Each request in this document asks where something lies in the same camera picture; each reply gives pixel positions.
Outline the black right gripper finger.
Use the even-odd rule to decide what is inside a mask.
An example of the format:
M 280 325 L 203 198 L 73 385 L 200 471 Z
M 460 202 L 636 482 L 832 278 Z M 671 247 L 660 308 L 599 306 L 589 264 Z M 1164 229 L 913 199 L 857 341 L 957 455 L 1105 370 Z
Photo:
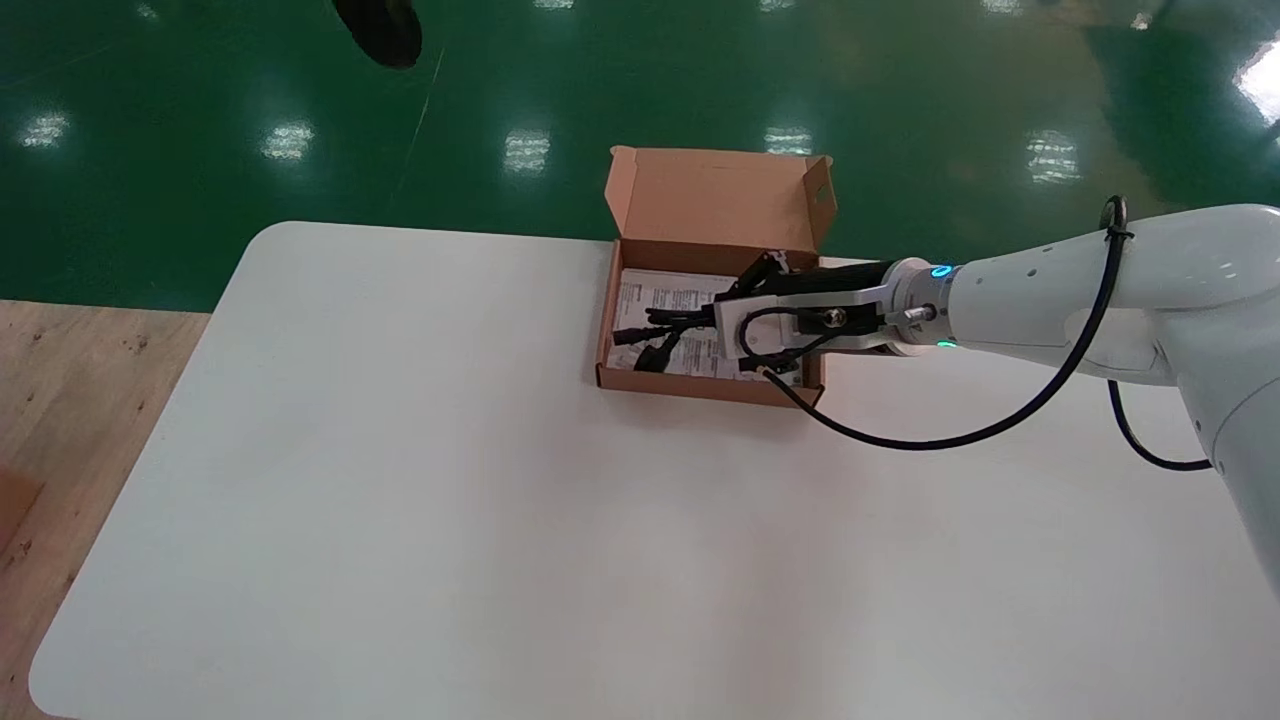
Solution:
M 794 351 L 750 355 L 739 360 L 741 373 L 772 374 L 781 380 L 805 380 L 805 357 Z
M 791 270 L 785 251 L 764 251 L 724 291 L 721 302 L 758 296 L 787 296 L 794 293 L 788 279 Z

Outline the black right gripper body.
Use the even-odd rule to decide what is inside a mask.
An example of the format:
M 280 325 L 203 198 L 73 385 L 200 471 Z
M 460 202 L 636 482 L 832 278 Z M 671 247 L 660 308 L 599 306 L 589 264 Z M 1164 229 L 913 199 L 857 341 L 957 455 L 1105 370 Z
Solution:
M 780 309 L 780 350 L 790 359 L 813 354 L 899 354 L 893 311 L 893 263 L 855 263 L 791 272 L 772 279 Z

